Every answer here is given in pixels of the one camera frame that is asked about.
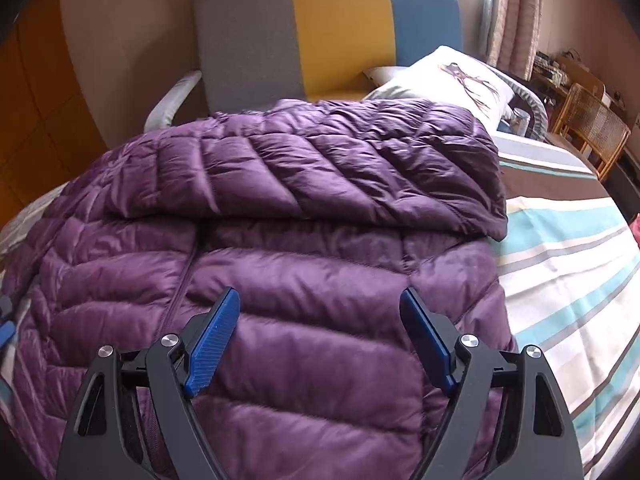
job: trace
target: purple fabric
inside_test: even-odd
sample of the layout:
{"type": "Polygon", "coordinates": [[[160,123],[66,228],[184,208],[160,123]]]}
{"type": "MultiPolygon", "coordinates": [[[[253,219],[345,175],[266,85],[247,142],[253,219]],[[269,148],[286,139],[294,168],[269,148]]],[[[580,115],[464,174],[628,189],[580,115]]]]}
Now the purple fabric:
{"type": "MultiPolygon", "coordinates": [[[[55,475],[97,349],[144,348],[235,287],[242,315],[195,402],[233,480],[409,478],[446,400],[399,319],[413,286],[514,349],[486,237],[506,234],[497,150],[462,108],[280,102],[145,134],[73,181],[11,256],[20,444],[55,475]]],[[[479,467],[499,399],[469,464],[479,467]]],[[[148,397],[154,463],[170,464],[148,397]]]]}

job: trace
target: pink curtain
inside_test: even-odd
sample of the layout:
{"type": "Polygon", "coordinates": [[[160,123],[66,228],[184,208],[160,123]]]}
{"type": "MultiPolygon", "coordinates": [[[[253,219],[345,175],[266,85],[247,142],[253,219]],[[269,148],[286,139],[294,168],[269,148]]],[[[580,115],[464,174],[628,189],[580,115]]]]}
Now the pink curtain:
{"type": "Polygon", "coordinates": [[[538,49],[542,0],[494,0],[487,63],[529,79],[538,49]]]}

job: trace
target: wicker chair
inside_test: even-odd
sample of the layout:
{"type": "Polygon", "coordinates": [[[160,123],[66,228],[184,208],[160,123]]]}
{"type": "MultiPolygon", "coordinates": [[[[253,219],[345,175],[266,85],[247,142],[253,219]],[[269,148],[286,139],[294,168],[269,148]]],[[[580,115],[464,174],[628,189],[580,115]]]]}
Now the wicker chair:
{"type": "Polygon", "coordinates": [[[582,141],[581,153],[589,146],[600,158],[596,174],[602,181],[620,156],[631,131],[597,97],[576,83],[562,106],[553,133],[577,136],[582,141]]]}

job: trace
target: jacket zipper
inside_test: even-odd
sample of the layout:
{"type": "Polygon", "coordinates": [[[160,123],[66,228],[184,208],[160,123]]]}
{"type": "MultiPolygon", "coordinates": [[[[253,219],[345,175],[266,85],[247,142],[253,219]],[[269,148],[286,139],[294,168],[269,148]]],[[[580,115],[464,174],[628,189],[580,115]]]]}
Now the jacket zipper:
{"type": "MultiPolygon", "coordinates": [[[[172,297],[169,306],[167,307],[166,314],[158,331],[156,332],[156,337],[154,338],[154,342],[166,331],[166,328],[169,326],[169,323],[174,320],[175,311],[178,309],[178,306],[182,303],[185,294],[187,293],[187,288],[191,283],[191,277],[193,276],[193,271],[195,268],[195,264],[198,260],[197,256],[200,253],[200,243],[202,237],[202,229],[200,226],[197,227],[196,231],[196,240],[193,244],[193,248],[191,249],[191,253],[189,254],[189,259],[187,260],[187,264],[185,265],[182,275],[180,276],[180,281],[178,282],[178,287],[175,290],[174,296],[172,297]]],[[[160,451],[160,428],[158,426],[158,419],[155,416],[155,413],[152,413],[153,404],[151,401],[151,392],[148,393],[148,400],[145,403],[145,411],[143,414],[144,425],[146,426],[145,434],[147,436],[147,444],[148,444],[148,452],[149,458],[153,463],[154,460],[158,460],[159,451],[160,451]]]]}

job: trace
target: multicolored headboard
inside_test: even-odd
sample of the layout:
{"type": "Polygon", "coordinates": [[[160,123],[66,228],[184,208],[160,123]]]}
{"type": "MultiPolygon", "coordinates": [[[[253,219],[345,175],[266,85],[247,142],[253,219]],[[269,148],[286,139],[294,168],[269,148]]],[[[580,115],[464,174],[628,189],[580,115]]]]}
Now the multicolored headboard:
{"type": "Polygon", "coordinates": [[[462,50],[458,0],[196,0],[211,112],[360,99],[362,71],[462,50]]]}

